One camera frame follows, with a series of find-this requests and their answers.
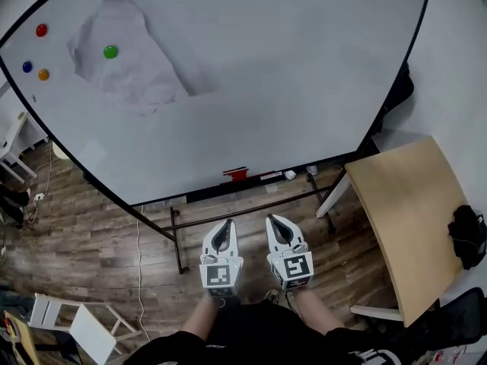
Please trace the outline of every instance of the crumpled paper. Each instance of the crumpled paper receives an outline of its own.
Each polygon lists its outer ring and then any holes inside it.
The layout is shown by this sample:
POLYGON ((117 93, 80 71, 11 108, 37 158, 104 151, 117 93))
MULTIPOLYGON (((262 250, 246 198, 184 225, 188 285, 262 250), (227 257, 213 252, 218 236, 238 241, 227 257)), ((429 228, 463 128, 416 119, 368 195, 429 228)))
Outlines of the crumpled paper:
POLYGON ((68 49, 78 76, 139 113, 188 96, 148 34, 143 13, 130 0, 103 0, 69 40, 68 49), (118 48, 114 59, 103 56, 110 45, 118 48))

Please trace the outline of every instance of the wooden floor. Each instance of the wooden floor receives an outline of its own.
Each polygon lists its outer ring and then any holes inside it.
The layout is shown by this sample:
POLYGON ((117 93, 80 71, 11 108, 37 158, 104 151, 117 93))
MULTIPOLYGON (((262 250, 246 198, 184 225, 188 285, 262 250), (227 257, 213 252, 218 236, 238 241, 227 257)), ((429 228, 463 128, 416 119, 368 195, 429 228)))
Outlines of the wooden floor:
MULTIPOLYGON (((45 192, 49 174, 49 144, 25 156, 38 172, 27 184, 32 194, 45 192)), ((329 185, 338 167, 320 169, 319 186, 329 185)), ((22 190, 15 180, 8 185, 22 190)), ((278 182, 232 195, 187 205, 184 198, 144 207, 144 214, 159 226, 170 225, 169 207, 181 215, 178 220, 194 221, 217 214, 251 208, 311 190, 304 175, 292 182, 278 182)), ((240 255, 244 259, 240 295, 244 302, 257 302, 276 287, 267 265, 264 219, 269 213, 287 217, 299 225, 314 260, 313 289, 350 328, 363 324, 349 312, 352 304, 393 306, 390 277, 374 233, 352 189, 339 200, 330 214, 337 228, 327 233, 325 219, 316 219, 316 196, 265 211, 236 217, 240 255)), ((30 204, 28 212, 33 211, 30 204)), ((179 275, 173 243, 140 224, 142 251, 143 323, 151 338, 175 332, 202 296, 199 255, 202 240, 215 224, 178 232, 183 264, 189 272, 179 275)), ((34 224, 23 230, 5 227, 7 261, 0 275, 14 289, 28 296, 34 292, 73 300, 111 302, 133 325, 141 312, 138 303, 137 227, 134 217, 101 195, 81 176, 69 160, 53 155, 47 197, 41 201, 34 224)), ((131 344, 144 343, 141 336, 131 344)))

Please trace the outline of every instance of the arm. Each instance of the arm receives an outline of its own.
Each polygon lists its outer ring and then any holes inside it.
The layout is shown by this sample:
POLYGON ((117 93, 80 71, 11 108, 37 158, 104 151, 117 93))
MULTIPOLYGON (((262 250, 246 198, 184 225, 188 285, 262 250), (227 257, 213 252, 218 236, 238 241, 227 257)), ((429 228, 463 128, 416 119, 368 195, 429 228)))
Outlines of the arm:
POLYGON ((308 327, 323 335, 338 327, 345 327, 310 288, 296 288, 292 293, 304 324, 308 327))
POLYGON ((210 295, 204 294, 189 319, 184 323, 181 331, 190 332, 206 341, 217 313, 217 301, 210 295))

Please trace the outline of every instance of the white cable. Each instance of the white cable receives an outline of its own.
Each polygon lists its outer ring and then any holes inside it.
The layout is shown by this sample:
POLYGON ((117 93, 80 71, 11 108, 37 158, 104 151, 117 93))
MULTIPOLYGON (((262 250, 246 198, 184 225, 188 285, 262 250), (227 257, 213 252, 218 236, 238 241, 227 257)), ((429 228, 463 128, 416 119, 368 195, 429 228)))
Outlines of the white cable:
MULTIPOLYGON (((144 213, 144 206, 142 206, 142 209, 140 210, 140 213, 144 213)), ((142 324, 142 317, 145 314, 145 308, 144 308, 144 303, 142 302, 142 298, 140 296, 141 292, 141 286, 142 286, 142 267, 141 267, 141 262, 142 262, 142 252, 140 251, 140 245, 138 244, 138 240, 140 239, 140 227, 138 226, 139 219, 137 219, 137 250, 138 250, 138 302, 140 303, 140 306, 142 307, 142 314, 140 315, 140 318, 138 318, 138 323, 142 327, 142 330, 144 330, 145 336, 147 337, 147 340, 150 341, 149 334, 147 333, 147 330, 145 330, 144 325, 142 324)))
MULTIPOLYGON (((47 196, 47 192, 49 191, 49 181, 51 180, 51 170, 52 169, 53 169, 53 144, 51 143, 51 145, 49 147, 49 175, 47 176, 47 186, 46 186, 46 191, 44 192, 44 198, 47 196)), ((35 212, 33 214, 31 214, 27 218, 27 222, 29 224, 32 224, 36 220, 37 211, 39 211, 39 206, 37 205, 37 202, 36 202, 35 197, 34 197, 34 200, 33 200, 33 204, 35 205, 36 210, 35 210, 35 212)))

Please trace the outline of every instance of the cable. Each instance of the cable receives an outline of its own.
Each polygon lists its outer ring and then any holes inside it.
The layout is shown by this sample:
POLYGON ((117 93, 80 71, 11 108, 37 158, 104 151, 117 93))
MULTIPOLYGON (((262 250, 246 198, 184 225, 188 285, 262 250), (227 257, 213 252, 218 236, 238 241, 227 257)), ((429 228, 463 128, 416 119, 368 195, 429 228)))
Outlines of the cable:
MULTIPOLYGON (((140 213, 144 213, 144 206, 142 206, 140 213)), ((145 336, 147 337, 147 340, 150 341, 151 338, 149 337, 149 334, 147 333, 147 330, 145 329, 144 325, 142 324, 142 317, 145 314, 145 308, 144 308, 144 303, 142 302, 142 298, 140 296, 141 293, 141 288, 142 288, 142 267, 141 267, 141 262, 142 262, 142 252, 140 251, 140 245, 138 244, 138 241, 140 240, 140 227, 138 226, 138 223, 140 222, 139 219, 137 219, 137 250, 138 250, 138 302, 140 303, 140 306, 142 307, 142 314, 138 318, 138 323, 142 327, 142 330, 144 330, 145 336)))
MULTIPOLYGON (((51 180, 51 171, 53 170, 53 144, 51 143, 49 147, 49 175, 47 176, 47 186, 46 186, 46 191, 44 192, 44 198, 47 196, 47 192, 49 191, 49 181, 51 180)), ((29 224, 32 224, 36 220, 37 216, 37 211, 39 211, 39 205, 37 205, 37 201, 34 197, 33 204, 36 206, 36 210, 33 214, 30 214, 30 216, 27 218, 27 222, 29 224)))
POLYGON ((287 290, 286 292, 284 292, 284 296, 286 298, 286 300, 288 301, 288 306, 289 308, 294 312, 294 313, 297 313, 296 310, 293 308, 293 306, 291 305, 291 302, 289 301, 289 297, 288 297, 288 292, 289 290, 287 290))

